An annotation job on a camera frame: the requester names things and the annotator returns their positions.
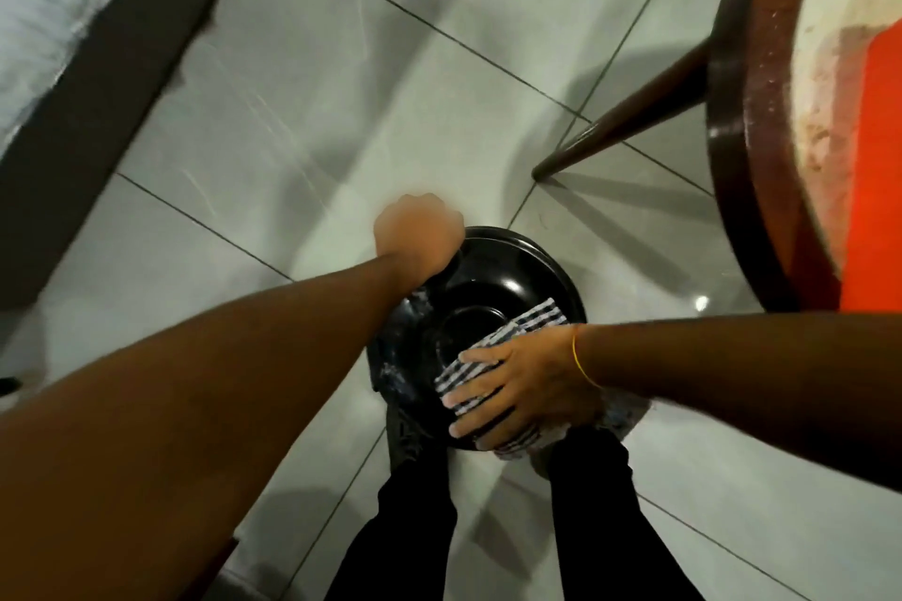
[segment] black pants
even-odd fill
[[[570,431],[551,453],[565,598],[701,599],[639,511],[628,457],[614,435],[590,428]],[[441,599],[456,522],[445,457],[402,464],[379,490],[379,514],[344,555],[327,601]]]

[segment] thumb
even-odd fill
[[[465,349],[460,353],[460,360],[465,364],[493,364],[496,361],[504,361],[513,353],[513,343],[505,342],[497,347],[483,347],[482,349]]]

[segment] round wooden table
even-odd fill
[[[899,18],[902,0],[722,0],[709,39],[533,175],[705,102],[718,207],[762,306],[836,310],[865,51]]]

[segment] black bowl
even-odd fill
[[[545,250],[513,231],[468,228],[447,268],[400,303],[367,346],[373,390],[433,437],[473,449],[473,437],[448,434],[455,415],[435,379],[464,349],[549,297],[570,322],[585,322],[573,281]]]

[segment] hand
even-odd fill
[[[376,255],[397,254],[410,266],[412,287],[444,269],[464,242],[464,215],[432,194],[404,195],[373,227]]]
[[[442,398],[446,407],[502,389],[459,418],[450,428],[451,436],[468,435],[513,408],[510,416],[476,442],[479,449],[493,449],[531,424],[585,425],[603,413],[602,390],[585,378],[573,358],[577,328],[549,326],[498,347],[462,352],[460,358],[465,362],[504,363],[446,394]]]

